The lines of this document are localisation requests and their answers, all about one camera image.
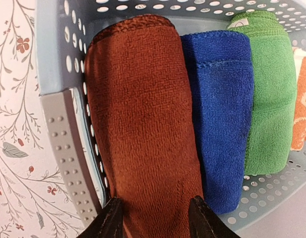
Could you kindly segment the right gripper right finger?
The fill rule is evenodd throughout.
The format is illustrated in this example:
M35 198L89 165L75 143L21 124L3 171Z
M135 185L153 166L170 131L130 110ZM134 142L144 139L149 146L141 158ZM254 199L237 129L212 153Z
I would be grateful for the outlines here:
M191 238L240 238L199 195L190 200L188 220Z

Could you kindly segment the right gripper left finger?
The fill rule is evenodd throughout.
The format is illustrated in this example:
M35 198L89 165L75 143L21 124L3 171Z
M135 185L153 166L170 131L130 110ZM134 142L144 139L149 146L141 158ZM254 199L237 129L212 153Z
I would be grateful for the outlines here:
M113 197L77 238L123 238L122 200Z

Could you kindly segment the blue towel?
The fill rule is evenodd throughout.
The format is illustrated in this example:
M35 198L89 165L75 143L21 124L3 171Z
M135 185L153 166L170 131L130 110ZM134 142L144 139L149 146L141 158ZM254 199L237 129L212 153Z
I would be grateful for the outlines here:
M203 196L216 214L234 211L242 193L254 73L249 38L217 30L181 37Z

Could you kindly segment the brown towel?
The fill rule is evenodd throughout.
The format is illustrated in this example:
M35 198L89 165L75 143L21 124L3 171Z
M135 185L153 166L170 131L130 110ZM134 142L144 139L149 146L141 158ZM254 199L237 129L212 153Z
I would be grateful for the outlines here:
M85 57L91 120L128 238L187 238L202 194L192 101L180 37L146 14L111 25Z

